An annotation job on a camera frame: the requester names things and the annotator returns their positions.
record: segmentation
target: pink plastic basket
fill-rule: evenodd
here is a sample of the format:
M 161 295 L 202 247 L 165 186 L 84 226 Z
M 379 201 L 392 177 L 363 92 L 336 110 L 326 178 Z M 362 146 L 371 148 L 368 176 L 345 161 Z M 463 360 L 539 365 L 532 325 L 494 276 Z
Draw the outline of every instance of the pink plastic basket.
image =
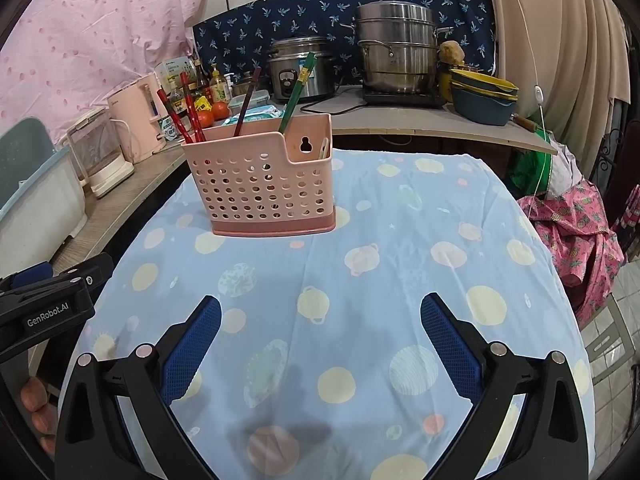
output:
M 225 236 L 291 236 L 335 228 L 331 116 L 294 116 L 204 130 L 207 142 L 185 144 L 191 173 L 213 232 Z M 318 160 L 323 139 L 327 154 Z

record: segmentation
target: silver bolt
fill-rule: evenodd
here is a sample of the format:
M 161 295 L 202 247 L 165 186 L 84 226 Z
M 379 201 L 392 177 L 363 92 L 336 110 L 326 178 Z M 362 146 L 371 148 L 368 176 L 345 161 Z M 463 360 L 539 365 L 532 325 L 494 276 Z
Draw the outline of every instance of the silver bolt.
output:
M 80 366 L 87 366 L 91 362 L 91 354 L 82 354 L 78 358 L 78 364 Z
M 140 358 L 149 357 L 153 350 L 151 345 L 140 345 L 136 348 L 136 355 Z
M 554 360 L 555 363 L 559 365 L 564 364 L 564 361 L 566 360 L 564 358 L 564 354 L 562 352 L 559 352 L 558 350 L 551 352 L 551 358 Z
M 491 343 L 489 349 L 493 355 L 503 356 L 507 354 L 507 347 L 502 343 Z

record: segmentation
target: yellow bowl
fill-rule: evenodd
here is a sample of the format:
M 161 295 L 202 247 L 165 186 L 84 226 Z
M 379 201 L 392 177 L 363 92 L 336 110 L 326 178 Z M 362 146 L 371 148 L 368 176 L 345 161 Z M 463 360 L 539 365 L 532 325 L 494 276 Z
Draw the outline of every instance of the yellow bowl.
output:
M 495 97 L 498 99 L 504 99 L 505 101 L 517 101 L 518 96 L 512 94 L 505 94 L 503 92 L 491 92 L 490 90 L 485 90 L 483 88 L 478 88 L 477 86 L 465 85 L 459 81 L 451 81 L 451 86 L 454 88 L 463 88 L 465 90 L 469 90 L 470 92 L 475 92 L 476 94 L 486 95 L 488 97 Z
M 451 77 L 453 78 L 453 81 L 467 84 L 475 88 L 480 88 L 482 90 L 488 90 L 489 92 L 506 92 L 507 94 L 515 95 L 519 90 L 516 85 L 506 79 L 500 79 L 498 77 L 492 77 L 478 72 L 469 72 L 469 70 L 453 68 L 451 70 Z

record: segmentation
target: basket hole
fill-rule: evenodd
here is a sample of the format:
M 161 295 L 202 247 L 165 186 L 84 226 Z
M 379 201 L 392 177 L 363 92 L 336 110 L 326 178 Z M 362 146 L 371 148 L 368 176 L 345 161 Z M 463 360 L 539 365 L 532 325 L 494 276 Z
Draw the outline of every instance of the basket hole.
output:
M 302 153 L 311 153 L 314 147 L 309 143 L 308 137 L 302 137 L 302 143 L 300 144 L 300 151 Z

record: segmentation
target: tomato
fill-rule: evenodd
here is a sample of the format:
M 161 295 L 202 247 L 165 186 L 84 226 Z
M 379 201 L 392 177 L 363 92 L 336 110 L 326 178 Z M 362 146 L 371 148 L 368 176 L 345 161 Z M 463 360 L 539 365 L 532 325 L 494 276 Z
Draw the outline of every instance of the tomato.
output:
M 226 119 L 229 117 L 229 108 L 226 106 L 224 101 L 213 103 L 211 111 L 213 112 L 213 116 L 216 120 Z
M 210 128 L 213 126 L 214 115 L 211 110 L 200 110 L 198 112 L 198 120 L 200 121 L 200 126 Z

